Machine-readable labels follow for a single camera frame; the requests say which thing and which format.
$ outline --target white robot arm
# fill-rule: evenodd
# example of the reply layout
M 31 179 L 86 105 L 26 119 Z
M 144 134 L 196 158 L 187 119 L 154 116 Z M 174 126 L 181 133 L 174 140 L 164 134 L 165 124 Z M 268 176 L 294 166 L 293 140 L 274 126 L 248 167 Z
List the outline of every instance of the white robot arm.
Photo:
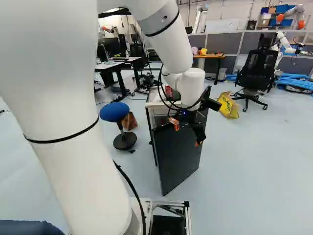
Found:
M 0 94 L 75 235 L 142 234 L 102 142 L 92 89 L 97 13 L 115 7 L 129 8 L 163 73 L 179 74 L 187 86 L 203 84 L 204 72 L 190 70 L 192 52 L 174 0 L 4 0 L 0 10 Z M 202 93 L 201 85 L 178 87 L 186 105 Z M 189 94 L 195 95 L 185 99 Z
M 284 14 L 279 14 L 276 20 L 281 22 L 285 17 L 295 16 L 295 19 L 298 23 L 298 29 L 303 29 L 305 27 L 304 11 L 305 9 L 303 4 L 298 4 L 294 8 L 286 11 Z
M 298 23 L 298 29 L 303 29 L 305 27 L 305 21 L 304 21 L 304 6 L 303 4 L 299 4 L 295 6 L 294 8 L 288 10 L 284 14 L 280 14 L 277 16 L 276 20 L 278 22 L 281 22 L 285 17 L 295 16 L 295 19 Z M 302 51 L 303 44 L 298 44 L 298 48 L 292 48 L 290 43 L 288 42 L 287 38 L 285 37 L 285 34 L 281 31 L 277 32 L 277 38 L 278 43 L 272 46 L 271 49 L 279 51 L 278 57 L 275 64 L 275 69 L 277 70 L 277 67 L 282 60 L 284 53 L 291 53 L 291 54 L 305 54 L 305 55 L 312 55 L 312 52 L 308 51 Z

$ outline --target stool base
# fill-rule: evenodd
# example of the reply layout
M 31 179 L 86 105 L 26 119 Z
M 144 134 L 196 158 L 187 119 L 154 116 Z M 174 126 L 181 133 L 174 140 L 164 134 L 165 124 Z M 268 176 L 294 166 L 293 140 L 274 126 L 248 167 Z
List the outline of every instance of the stool base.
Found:
M 124 132 L 124 135 L 119 134 L 117 137 L 115 137 L 113 141 L 113 146 L 116 149 L 126 150 L 126 149 L 133 147 L 136 141 L 137 141 L 136 134 L 133 132 L 127 131 L 127 132 Z

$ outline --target black stripe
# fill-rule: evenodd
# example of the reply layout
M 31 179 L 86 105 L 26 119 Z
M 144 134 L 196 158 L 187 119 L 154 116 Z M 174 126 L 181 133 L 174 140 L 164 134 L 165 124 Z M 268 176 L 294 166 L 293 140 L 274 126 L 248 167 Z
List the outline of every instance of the black stripe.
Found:
M 145 34 L 145 35 L 147 37 L 153 37 L 153 36 L 156 36 L 156 35 L 162 33 L 163 31 L 167 30 L 175 22 L 175 20 L 177 19 L 178 16 L 179 16 L 179 10 L 178 10 L 177 15 L 175 16 L 175 18 L 167 26 L 165 26 L 163 29 L 161 29 L 161 30 L 159 30 L 159 31 L 157 31 L 155 33 Z
M 62 137 L 62 138 L 59 138 L 59 139 L 48 140 L 48 141 L 37 141 L 37 140 L 32 140 L 32 139 L 27 138 L 26 135 L 24 135 L 24 137 L 25 137 L 25 139 L 27 139 L 29 142 L 32 142 L 32 143 L 57 143 L 57 142 L 67 141 L 69 139 L 75 138 L 75 137 L 80 136 L 81 134 L 87 132 L 88 130 L 93 128 L 97 124 L 98 121 L 99 121 L 99 116 L 98 116 L 97 120 L 92 125 L 87 127 L 86 129 L 84 129 L 84 130 L 82 130 L 80 132 L 77 132 L 77 133 L 75 133 L 73 135 Z

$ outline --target blue bin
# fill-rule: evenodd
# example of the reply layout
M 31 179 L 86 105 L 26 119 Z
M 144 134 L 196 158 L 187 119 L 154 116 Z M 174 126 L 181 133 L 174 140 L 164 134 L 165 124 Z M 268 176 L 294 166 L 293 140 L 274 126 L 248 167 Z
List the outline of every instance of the blue bin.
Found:
M 294 8 L 296 5 L 288 5 L 288 10 Z
M 288 4 L 276 6 L 276 12 L 278 12 L 278 13 L 283 13 L 286 11 L 288 11 Z
M 284 20 L 282 21 L 282 23 L 280 24 L 280 26 L 291 26 L 292 21 L 293 21 L 293 19 L 290 19 L 290 20 L 284 19 Z
M 262 7 L 261 8 L 261 14 L 268 13 L 268 7 Z
M 276 18 L 274 18 L 274 19 L 270 19 L 270 21 L 269 21 L 269 24 L 268 24 L 269 26 L 275 26 L 276 25 Z

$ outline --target chair base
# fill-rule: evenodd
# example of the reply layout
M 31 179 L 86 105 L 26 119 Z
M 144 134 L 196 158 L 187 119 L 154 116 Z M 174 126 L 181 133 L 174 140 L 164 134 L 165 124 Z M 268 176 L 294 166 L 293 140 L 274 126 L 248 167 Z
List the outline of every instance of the chair base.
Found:
M 259 101 L 259 95 L 252 96 L 252 95 L 247 95 L 247 94 L 241 94 L 241 93 L 238 93 L 238 92 L 236 92 L 234 94 L 234 96 L 238 96 L 238 95 L 240 97 L 235 97 L 235 98 L 233 98 L 233 100 L 238 100 L 238 99 L 245 99 L 246 100 L 246 107 L 243 109 L 244 113 L 248 109 L 248 102 L 249 102 L 249 100 L 251 100 L 251 101 L 253 101 L 253 102 L 257 103 L 257 104 L 263 105 L 263 110 L 268 109 L 268 105 L 266 103 L 263 103 L 263 102 Z
M 135 133 L 127 131 L 124 132 L 124 134 L 119 134 L 117 137 L 115 137 L 113 141 L 113 146 L 116 149 L 119 150 L 127 150 L 133 147 L 133 145 L 137 141 L 137 136 Z

